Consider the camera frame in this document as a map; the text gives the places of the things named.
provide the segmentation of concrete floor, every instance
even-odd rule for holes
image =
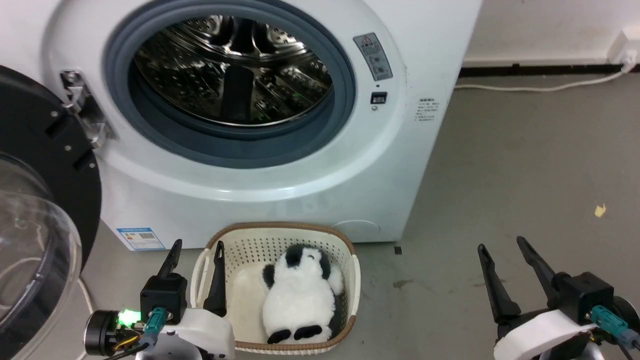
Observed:
[[[585,77],[474,79],[552,86]],[[556,271],[590,270],[640,305],[640,75],[552,94],[454,94],[401,243],[358,245],[362,303],[353,332],[318,359],[493,359],[495,324],[476,247],[484,243],[523,311],[544,306],[515,243]],[[602,218],[594,216],[606,204]],[[198,250],[185,250],[189,277]],[[98,308],[138,307],[164,252],[129,252],[105,227],[84,271]],[[77,289],[31,359],[75,359],[88,316]],[[608,359],[620,359],[608,347]],[[261,356],[238,353],[238,359]]]

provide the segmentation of sticker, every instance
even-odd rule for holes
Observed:
[[[357,36],[353,38],[353,41],[360,49],[362,56],[364,56],[364,61],[369,65],[373,80],[379,81],[394,77],[385,50],[382,48],[375,33]]]
[[[135,251],[165,249],[150,227],[132,227],[116,230]]]
[[[418,110],[415,112],[415,121],[434,121],[440,109],[440,103],[432,97],[423,97],[418,101]]]

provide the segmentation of black and white plush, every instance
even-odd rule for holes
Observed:
[[[269,288],[262,321],[269,344],[311,344],[331,339],[339,330],[338,295],[342,272],[315,247],[293,245],[275,265],[262,271]]]

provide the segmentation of white power cable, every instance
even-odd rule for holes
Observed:
[[[586,86],[586,85],[595,85],[606,83],[607,81],[611,81],[613,79],[617,79],[622,75],[628,74],[634,67],[636,67],[636,55],[628,54],[627,59],[625,60],[625,64],[622,66],[619,72],[615,74],[611,74],[609,76],[605,76],[604,78],[594,79],[594,80],[584,80],[577,81],[575,83],[568,83],[559,86],[553,86],[550,88],[531,88],[531,87],[500,87],[500,86],[488,86],[488,85],[478,85],[478,84],[460,84],[454,87],[455,90],[463,90],[463,89],[478,89],[478,90],[491,90],[491,91],[501,91],[501,92],[554,92],[559,90],[564,90],[568,88],[575,88],[578,86]]]
[[[78,277],[78,285],[80,285],[80,290],[82,290],[82,294],[84,295],[84,300],[86,301],[86,306],[89,309],[89,315],[93,314],[93,303],[91,302],[91,296],[89,295],[89,291],[86,289],[86,285],[82,280],[82,277]],[[82,360],[87,356],[86,350],[82,351],[82,354],[76,358],[76,360]]]

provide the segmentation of yellow debris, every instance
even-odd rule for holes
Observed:
[[[604,213],[606,212],[607,212],[607,206],[605,206],[605,204],[602,204],[602,206],[600,205],[596,206],[596,211],[593,214],[601,218],[602,215],[604,215]]]

